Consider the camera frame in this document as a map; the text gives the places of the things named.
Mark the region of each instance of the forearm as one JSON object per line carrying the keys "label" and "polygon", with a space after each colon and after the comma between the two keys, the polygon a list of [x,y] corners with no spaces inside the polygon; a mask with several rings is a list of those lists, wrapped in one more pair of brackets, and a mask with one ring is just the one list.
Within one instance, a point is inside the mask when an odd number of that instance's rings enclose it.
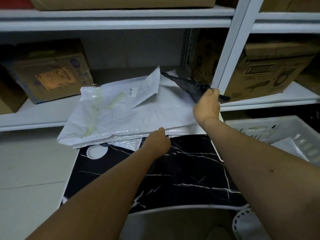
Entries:
{"label": "forearm", "polygon": [[216,119],[207,119],[203,128],[267,230],[279,233],[286,224],[298,223],[297,216],[307,220],[310,214],[306,214],[306,208],[310,204],[319,210],[319,204],[314,204],[320,196],[317,167]]}
{"label": "forearm", "polygon": [[75,194],[28,239],[118,239],[155,159],[148,149],[134,152]]}

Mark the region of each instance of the tile floor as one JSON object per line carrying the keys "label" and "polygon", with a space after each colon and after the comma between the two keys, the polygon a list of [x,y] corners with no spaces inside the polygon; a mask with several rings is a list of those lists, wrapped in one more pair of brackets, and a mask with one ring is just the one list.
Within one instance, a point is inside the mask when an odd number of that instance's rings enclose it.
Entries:
{"label": "tile floor", "polygon": [[[60,145],[61,127],[0,132],[0,232],[25,239],[57,208],[77,150]],[[121,240],[206,239],[213,225],[231,232],[227,210],[170,210],[129,216]]]}

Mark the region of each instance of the black marble table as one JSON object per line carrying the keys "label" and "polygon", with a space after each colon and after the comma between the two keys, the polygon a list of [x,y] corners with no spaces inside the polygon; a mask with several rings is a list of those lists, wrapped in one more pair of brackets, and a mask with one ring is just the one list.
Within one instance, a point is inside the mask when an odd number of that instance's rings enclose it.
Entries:
{"label": "black marble table", "polygon": [[[133,151],[108,146],[99,159],[79,150],[62,198],[66,202]],[[154,161],[141,182],[129,214],[181,208],[241,210],[247,202],[238,191],[207,135],[171,138],[167,154]]]}

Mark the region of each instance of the skin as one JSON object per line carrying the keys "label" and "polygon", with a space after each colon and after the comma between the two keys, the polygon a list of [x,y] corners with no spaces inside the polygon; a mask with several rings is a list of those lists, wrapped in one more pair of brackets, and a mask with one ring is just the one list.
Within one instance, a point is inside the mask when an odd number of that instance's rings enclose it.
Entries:
{"label": "skin", "polygon": [[[320,238],[320,169],[219,120],[218,89],[194,106],[239,190],[273,239]],[[119,239],[135,193],[154,160],[171,146],[160,128],[143,146],[85,188],[27,239]]]}

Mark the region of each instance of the orange label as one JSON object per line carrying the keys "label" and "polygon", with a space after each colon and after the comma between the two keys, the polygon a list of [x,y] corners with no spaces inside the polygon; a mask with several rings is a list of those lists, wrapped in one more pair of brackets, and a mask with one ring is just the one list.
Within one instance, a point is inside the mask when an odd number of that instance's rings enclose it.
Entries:
{"label": "orange label", "polygon": [[47,90],[76,82],[75,77],[66,67],[62,67],[50,72],[43,72],[36,75],[36,77]]}

